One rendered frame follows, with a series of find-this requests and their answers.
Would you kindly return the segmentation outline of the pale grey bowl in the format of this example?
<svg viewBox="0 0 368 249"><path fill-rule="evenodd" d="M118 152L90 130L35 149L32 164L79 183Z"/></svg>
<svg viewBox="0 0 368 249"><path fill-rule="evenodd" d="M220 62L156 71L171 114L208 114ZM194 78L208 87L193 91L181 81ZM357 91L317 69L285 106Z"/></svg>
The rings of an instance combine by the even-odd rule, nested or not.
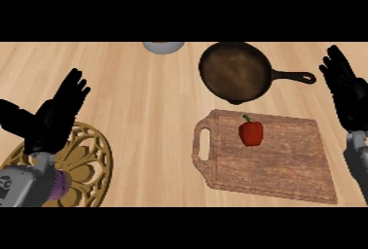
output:
<svg viewBox="0 0 368 249"><path fill-rule="evenodd" d="M143 42L143 47L155 54L174 53L183 47L183 45L183 42Z"/></svg>

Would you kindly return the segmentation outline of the dark cast iron pan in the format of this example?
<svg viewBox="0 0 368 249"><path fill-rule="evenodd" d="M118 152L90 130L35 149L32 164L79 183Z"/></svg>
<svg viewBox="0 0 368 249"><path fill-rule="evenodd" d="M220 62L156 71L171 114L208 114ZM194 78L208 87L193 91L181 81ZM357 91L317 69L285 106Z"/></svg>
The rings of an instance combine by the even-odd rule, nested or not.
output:
<svg viewBox="0 0 368 249"><path fill-rule="evenodd" d="M274 80L316 83L308 72L274 70L265 55L243 42L212 44L200 55L197 71L208 90L233 105L259 98Z"/></svg>

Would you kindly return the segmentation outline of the red bell pepper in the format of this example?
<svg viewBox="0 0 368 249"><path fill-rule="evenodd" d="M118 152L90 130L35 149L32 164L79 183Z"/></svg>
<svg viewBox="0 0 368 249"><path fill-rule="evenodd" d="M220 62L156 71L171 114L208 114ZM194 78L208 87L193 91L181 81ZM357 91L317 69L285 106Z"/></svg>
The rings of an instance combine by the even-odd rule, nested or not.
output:
<svg viewBox="0 0 368 249"><path fill-rule="evenodd" d="M262 125L242 115L245 123L237 127L239 140L245 147L258 146L262 140Z"/></svg>

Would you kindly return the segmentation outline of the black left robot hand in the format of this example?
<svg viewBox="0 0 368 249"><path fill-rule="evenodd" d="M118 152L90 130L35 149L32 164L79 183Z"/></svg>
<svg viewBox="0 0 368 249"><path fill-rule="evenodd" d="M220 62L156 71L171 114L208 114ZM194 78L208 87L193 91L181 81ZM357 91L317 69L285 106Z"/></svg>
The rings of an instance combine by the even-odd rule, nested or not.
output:
<svg viewBox="0 0 368 249"><path fill-rule="evenodd" d="M24 140L23 153L56 154L64 147L90 87L73 68L32 114L5 99L0 99L0 127Z"/></svg>

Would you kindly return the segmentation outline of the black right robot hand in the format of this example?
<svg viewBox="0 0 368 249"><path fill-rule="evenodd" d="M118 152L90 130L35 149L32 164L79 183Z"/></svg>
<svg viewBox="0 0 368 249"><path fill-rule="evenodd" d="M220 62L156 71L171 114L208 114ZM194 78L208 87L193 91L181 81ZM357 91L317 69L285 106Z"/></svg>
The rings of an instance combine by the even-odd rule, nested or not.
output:
<svg viewBox="0 0 368 249"><path fill-rule="evenodd" d="M368 82L354 76L336 45L327 47L319 70L330 91L342 129L348 132L368 131Z"/></svg>

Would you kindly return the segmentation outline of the brown wooden cutting board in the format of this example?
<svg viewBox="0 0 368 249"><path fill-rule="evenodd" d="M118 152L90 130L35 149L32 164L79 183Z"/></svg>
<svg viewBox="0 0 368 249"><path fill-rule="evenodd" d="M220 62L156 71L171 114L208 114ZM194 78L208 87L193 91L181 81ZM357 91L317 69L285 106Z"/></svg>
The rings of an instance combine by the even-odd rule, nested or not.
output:
<svg viewBox="0 0 368 249"><path fill-rule="evenodd" d="M261 143L248 147L237 127L262 125ZM191 158L209 188L320 203L338 202L317 123L225 110L212 110L194 132L209 131L208 159Z"/></svg>

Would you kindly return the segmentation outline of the gold ornate round trivet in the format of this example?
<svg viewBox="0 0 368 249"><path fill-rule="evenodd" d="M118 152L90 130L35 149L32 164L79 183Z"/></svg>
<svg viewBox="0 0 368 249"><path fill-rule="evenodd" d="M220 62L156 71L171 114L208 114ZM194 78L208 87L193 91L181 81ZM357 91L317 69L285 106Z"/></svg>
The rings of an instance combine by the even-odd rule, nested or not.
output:
<svg viewBox="0 0 368 249"><path fill-rule="evenodd" d="M5 165L35 165L20 144L7 156ZM107 140L88 124L75 122L64 148L54 155L54 166L70 174L69 191L58 200L47 200L44 207L95 207L100 205L110 184L113 159Z"/></svg>

